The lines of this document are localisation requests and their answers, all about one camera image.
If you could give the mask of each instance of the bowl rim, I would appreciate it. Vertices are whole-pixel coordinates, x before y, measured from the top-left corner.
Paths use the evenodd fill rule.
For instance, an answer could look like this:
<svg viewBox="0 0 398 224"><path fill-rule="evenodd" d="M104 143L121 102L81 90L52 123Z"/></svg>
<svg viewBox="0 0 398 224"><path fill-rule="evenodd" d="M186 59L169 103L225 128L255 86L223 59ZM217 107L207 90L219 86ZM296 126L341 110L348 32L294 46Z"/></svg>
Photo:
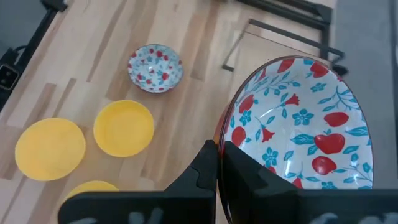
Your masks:
<svg viewBox="0 0 398 224"><path fill-rule="evenodd" d="M285 60L285 59L288 59L288 58L309 59L309 60L313 60L314 62L320 63L321 65L325 66L328 69L329 72L331 72L337 78L339 78L347 86L347 88L352 92L352 89L349 87L349 85L347 85L347 83L343 79L341 79L341 77L335 71L333 71L327 64L325 64L325 63L323 63L323 62L321 62L321 61L319 61L317 59L314 59L314 58L311 58L311 57L306 57L306 56L301 56L301 55L287 55L287 56L278 57L278 58L275 58L273 60L270 60L270 61L264 63L263 65L261 65L260 67L258 67L257 69L255 69L255 71L253 71L242 82L242 84L240 85L240 87L238 88L238 90L236 91L234 96L232 97L231 101L229 102L228 109L226 110L226 113L225 113L225 116L224 116L224 120L223 120L223 123L221 125L220 135L219 135L219 139L218 139L218 148L217 148L218 154L219 154L219 156L218 156L218 159L219 159L219 161L218 161L218 163L219 163L219 178L218 178L218 186L219 187L218 187L218 190L220 192L220 200L221 200L221 204L223 205L223 210L224 210L224 213L225 213L225 215L227 217L227 220L231 220L231 217L230 217L229 214L227 214L228 208L226 206L228 206L228 199L227 199L227 196L225 194L226 191L225 191L225 186L224 186L224 181L223 181L223 154L224 154L224 145L225 145L225 140L224 140L225 127L227 125L226 123L228 122L229 117L232 115L231 112L234 109L234 103L238 99L238 97L241 94L241 92L244 90L244 86L250 80L252 80L252 78L256 75L256 73L258 71L262 70L263 68L268 67L269 65L271 65L273 63L276 63L278 61L282 61L282 60ZM363 113L362 107L361 107L361 105L359 103L358 103L358 106L359 106L359 108L360 108L360 110L362 112L362 115L364 117L366 127L368 128L368 122L366 120L365 114ZM368 134L369 134L369 139L371 140L371 142L373 142L372 141L372 137L371 137L371 133L369 131L369 128L368 128ZM373 145L371 145L371 155L372 155L372 158L371 158L372 159L372 166L374 167Z"/></svg>
<svg viewBox="0 0 398 224"><path fill-rule="evenodd" d="M140 46L140 47L138 47L135 51L133 51L132 53L136 53L137 51L139 51L139 50L141 50L141 49L144 49L144 48L148 48L148 47L150 47L150 46L161 46L161 47L165 47L165 48L169 49L171 52L173 52L173 53L177 56L177 59L178 59L178 61L180 62L179 65L181 66L181 78L178 80L178 82L175 84L175 86L173 86L173 87L171 87L171 88L168 88L168 89L164 89L164 90L162 90L162 91L153 91L153 90L151 91L151 90L146 90L146 89L144 89L143 87L141 87L140 85L135 84L135 83L133 82L133 80L132 80L132 72L130 73L129 70L127 70L127 74L129 75L129 78L130 78L130 80L132 81L132 83L135 84L135 86L138 86L141 90L146 91L146 92L148 92L148 93L165 93L165 92L167 92L167 91L170 91L170 90L174 89L174 88L181 82L182 77L184 76L184 69L183 69L183 66L182 66L182 60L181 60L180 55L179 55L173 48L171 48L171 47L169 47L169 46L167 46L167 45L164 45L164 44L157 44L157 43L154 43L154 44L146 44L146 45ZM130 64L130 60L131 60L131 59L132 59L132 54L131 54L131 55L129 56L129 58L127 59L127 65Z"/></svg>

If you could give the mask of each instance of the black metal bar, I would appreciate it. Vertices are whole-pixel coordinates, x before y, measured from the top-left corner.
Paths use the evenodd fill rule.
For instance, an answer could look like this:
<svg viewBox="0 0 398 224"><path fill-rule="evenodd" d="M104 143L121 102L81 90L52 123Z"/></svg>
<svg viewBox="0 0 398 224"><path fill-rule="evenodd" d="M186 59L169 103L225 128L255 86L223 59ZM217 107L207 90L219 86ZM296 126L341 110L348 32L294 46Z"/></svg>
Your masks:
<svg viewBox="0 0 398 224"><path fill-rule="evenodd" d="M261 21L257 21L255 19L249 19L248 22L246 23L246 25L244 26L244 28L242 30L242 33L240 33L238 39L233 44L231 50L228 52L227 57L224 60L224 63L222 64L222 68L223 69L225 69L227 71L230 71L230 72L234 72L234 68L229 66L229 65L227 65L227 63L228 63L228 60L229 60L232 52L235 50L235 48L238 46L239 42L242 40L244 33L246 33L248 25L254 25L254 26L257 26L257 27L261 27L263 29L267 29L267 30L273 31L273 32L275 32L277 34L281 34L281 35L284 35L286 37L301 41L304 44L308 44L308 45L311 45L313 47L319 48L320 52L323 54L323 55L321 55L321 56L323 56L322 59L325 59L325 60L327 60L329 53L335 54L335 55L337 55L337 57L334 58L331 61L332 69L334 71L336 71L341 76L345 75L348 72L345 67L336 65L337 62L339 62L340 60L342 60L344 58L345 54L344 54L344 52L342 52L340 50L334 49L333 47L329 47L329 45L328 45L328 43L329 43L329 35L327 35L328 32L325 32L326 34L325 34L324 38L322 39L323 42L327 43L327 44L323 45L323 44L320 44L320 43L318 43L318 42L316 42L314 40L310 40L308 38L305 38L305 37L302 37L300 35L294 34L292 32L280 29L278 27L271 26L271 25L263 23Z"/></svg>
<svg viewBox="0 0 398 224"><path fill-rule="evenodd" d="M330 26L326 26L324 30L321 32L321 45L322 46L329 46L329 36L330 36ZM319 56L322 59L328 60L328 51L325 48L319 49Z"/></svg>
<svg viewBox="0 0 398 224"><path fill-rule="evenodd" d="M308 45L311 45L313 47L317 47L320 50L324 49L324 50L327 50L327 52L333 53L333 54L335 54L337 56L340 56L340 57L344 57L344 53L342 51L340 51L340 50L334 49L334 48L329 47L327 45L322 45L322 44L320 44L320 43L318 43L318 42L316 42L314 40L310 40L308 38L305 38L305 37L302 37L300 35L294 34L292 32L280 29L278 27L271 26L269 24L265 24L265 23L263 23L261 21L255 20L255 19L250 19L249 23L252 24L252 25L261 27L263 29L267 29L267 30L273 31L273 32L278 33L278 34L282 34L282 35L284 35L286 37L290 37L292 39L301 41L304 44L308 44Z"/></svg>
<svg viewBox="0 0 398 224"><path fill-rule="evenodd" d="M318 14L316 4L314 4L314 3L303 1L303 0L279 0L279 1L284 4L291 5L293 7L296 7L297 9L301 9L301 10L310 12L315 15Z"/></svg>
<svg viewBox="0 0 398 224"><path fill-rule="evenodd" d="M238 0L238 1L262 9L264 11L271 12L278 16L282 16L286 19L299 22L314 29L322 30L324 26L327 25L325 21L318 20L316 18L301 14L297 11L293 11L291 9L287 9L283 6L274 4L272 2L265 2L262 0Z"/></svg>

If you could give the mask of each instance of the white ceramic bowl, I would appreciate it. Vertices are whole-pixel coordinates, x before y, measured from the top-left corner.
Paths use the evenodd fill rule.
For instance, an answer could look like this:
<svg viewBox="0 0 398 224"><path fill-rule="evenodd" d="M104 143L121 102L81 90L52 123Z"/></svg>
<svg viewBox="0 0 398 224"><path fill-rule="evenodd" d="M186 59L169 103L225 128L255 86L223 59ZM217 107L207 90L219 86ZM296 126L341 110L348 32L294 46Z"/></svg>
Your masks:
<svg viewBox="0 0 398 224"><path fill-rule="evenodd" d="M136 50L127 69L132 82L150 93L163 93L174 88L183 75L180 57L170 47L160 44Z"/></svg>
<svg viewBox="0 0 398 224"><path fill-rule="evenodd" d="M226 112L220 149L232 141L297 187L371 189L368 127L346 83L305 57L258 68Z"/></svg>

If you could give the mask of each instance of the bowl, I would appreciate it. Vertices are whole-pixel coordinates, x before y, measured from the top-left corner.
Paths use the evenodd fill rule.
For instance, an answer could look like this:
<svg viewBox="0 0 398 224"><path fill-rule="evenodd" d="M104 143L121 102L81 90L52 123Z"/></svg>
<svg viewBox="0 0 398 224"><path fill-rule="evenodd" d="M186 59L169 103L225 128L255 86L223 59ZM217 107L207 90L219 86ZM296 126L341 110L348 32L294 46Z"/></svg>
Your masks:
<svg viewBox="0 0 398 224"><path fill-rule="evenodd" d="M215 138L231 141L301 189L371 189L366 121L346 83L321 62L267 62L240 86Z"/></svg>
<svg viewBox="0 0 398 224"><path fill-rule="evenodd" d="M163 93L174 88L183 75L180 57L170 47L150 44L140 47L127 66L130 78L142 90Z"/></svg>

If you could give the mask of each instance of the wooden table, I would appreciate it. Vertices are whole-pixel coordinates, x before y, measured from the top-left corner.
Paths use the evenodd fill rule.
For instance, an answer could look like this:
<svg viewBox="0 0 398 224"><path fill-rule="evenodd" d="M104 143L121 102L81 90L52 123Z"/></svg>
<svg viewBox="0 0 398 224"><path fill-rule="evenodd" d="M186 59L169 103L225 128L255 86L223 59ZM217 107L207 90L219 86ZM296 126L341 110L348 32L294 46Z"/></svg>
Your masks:
<svg viewBox="0 0 398 224"><path fill-rule="evenodd" d="M334 0L323 3L332 6ZM247 19L275 22L280 28L318 38L308 27L236 2L69 0L67 4L69 8L54 19L0 113L1 224L56 223L66 194L89 180L104 180L121 190L163 190L189 165L204 140L212 138L222 110L252 71L282 55L304 54L247 36L234 56L236 71L222 70L220 65ZM313 49L294 40L255 32L312 53ZM141 91L127 75L131 53L151 43L170 46L183 62L183 80L159 95ZM121 99L142 103L155 119L151 144L125 159L99 149L92 130L101 108ZM86 137L86 154L67 177L38 182L18 170L14 146L27 127L50 117L79 125ZM219 202L217 206L217 221L225 222Z"/></svg>

